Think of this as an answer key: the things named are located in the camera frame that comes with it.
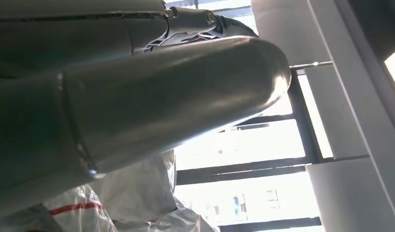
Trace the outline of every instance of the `plastic sheet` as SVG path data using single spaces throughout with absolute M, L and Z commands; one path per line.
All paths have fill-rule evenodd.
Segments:
M 173 151 L 0 218 L 0 232 L 217 232 L 174 196 Z

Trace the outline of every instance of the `metal pipe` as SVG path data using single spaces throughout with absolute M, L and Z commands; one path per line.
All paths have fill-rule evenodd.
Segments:
M 290 78 L 235 37 L 0 83 L 0 216 L 260 113 Z

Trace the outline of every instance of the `metal rod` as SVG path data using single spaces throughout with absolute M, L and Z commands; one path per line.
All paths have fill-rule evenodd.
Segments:
M 315 67 L 315 66 L 326 66 L 326 65 L 332 65 L 334 62 L 332 61 L 326 61 L 326 62 L 314 62 L 312 64 L 299 64 L 299 65 L 293 65 L 290 66 L 290 69 L 304 69 L 308 67 Z

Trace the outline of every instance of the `black window frame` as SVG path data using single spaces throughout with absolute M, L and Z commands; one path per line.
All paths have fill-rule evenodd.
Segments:
M 178 170 L 176 185 L 201 184 L 225 180 L 292 174 L 304 172 L 306 170 L 305 165 L 324 162 L 306 101 L 298 81 L 297 69 L 292 69 L 291 75 L 292 82 L 288 89 L 288 97 L 293 109 L 291 114 L 256 117 L 242 122 L 238 124 L 238 126 L 295 119 L 305 151 L 304 157 Z

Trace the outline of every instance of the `gray metal surface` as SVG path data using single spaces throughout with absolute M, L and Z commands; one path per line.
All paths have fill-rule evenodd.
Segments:
M 163 15 L 161 0 L 0 0 L 0 19 L 155 13 Z
M 124 20 L 0 22 L 0 77 L 60 72 L 131 52 Z
M 0 83 L 0 216 L 260 113 L 289 83 L 251 37 Z
M 286 93 L 284 53 L 234 37 L 64 73 L 83 142 L 100 172 L 260 113 Z

